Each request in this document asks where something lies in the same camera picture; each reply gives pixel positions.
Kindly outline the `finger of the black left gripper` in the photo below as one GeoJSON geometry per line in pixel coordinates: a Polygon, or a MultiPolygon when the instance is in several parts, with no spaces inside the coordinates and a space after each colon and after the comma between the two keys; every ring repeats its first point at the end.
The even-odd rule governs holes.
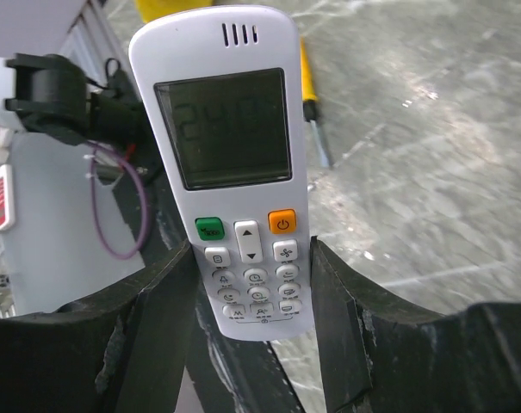
{"type": "MultiPolygon", "coordinates": [[[[166,176],[150,183],[152,258],[186,239],[166,176]]],[[[203,412],[302,412],[303,406],[267,342],[243,342],[220,333],[208,296],[198,282],[187,373],[203,412]]]]}

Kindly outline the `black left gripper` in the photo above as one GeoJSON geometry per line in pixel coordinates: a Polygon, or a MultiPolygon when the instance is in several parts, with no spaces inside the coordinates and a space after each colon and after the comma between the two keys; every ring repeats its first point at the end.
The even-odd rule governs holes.
{"type": "Polygon", "coordinates": [[[161,175],[162,161],[145,107],[120,60],[107,59],[103,69],[106,84],[89,98],[87,138],[114,148],[149,186],[161,175]]]}

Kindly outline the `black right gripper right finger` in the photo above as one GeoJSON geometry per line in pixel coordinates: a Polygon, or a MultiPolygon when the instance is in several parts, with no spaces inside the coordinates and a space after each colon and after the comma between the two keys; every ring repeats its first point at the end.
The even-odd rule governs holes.
{"type": "Polygon", "coordinates": [[[521,412],[521,303],[445,316],[313,239],[312,300],[330,412],[521,412]]]}

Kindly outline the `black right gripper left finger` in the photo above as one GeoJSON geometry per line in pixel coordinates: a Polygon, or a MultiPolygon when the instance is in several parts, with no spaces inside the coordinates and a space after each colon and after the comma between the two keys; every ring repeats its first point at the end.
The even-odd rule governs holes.
{"type": "Polygon", "coordinates": [[[55,312],[0,318],[0,412],[172,412],[198,284],[181,243],[55,312]]]}

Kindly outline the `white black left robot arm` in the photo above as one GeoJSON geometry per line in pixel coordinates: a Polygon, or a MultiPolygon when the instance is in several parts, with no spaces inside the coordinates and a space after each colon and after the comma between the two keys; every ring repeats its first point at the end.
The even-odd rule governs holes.
{"type": "Polygon", "coordinates": [[[233,342],[214,329],[189,243],[164,243],[175,203],[161,170],[144,107],[127,74],[87,90],[70,60],[16,54],[15,94],[1,100],[29,131],[12,153],[15,225],[2,234],[3,259],[18,315],[0,319],[0,412],[172,412],[191,365],[209,412],[300,412],[302,405],[272,347],[233,342]],[[147,202],[128,185],[109,216],[130,234],[146,214],[144,263],[107,268],[84,233],[83,180],[58,153],[87,139],[119,149],[137,145],[152,168],[147,202]]]}

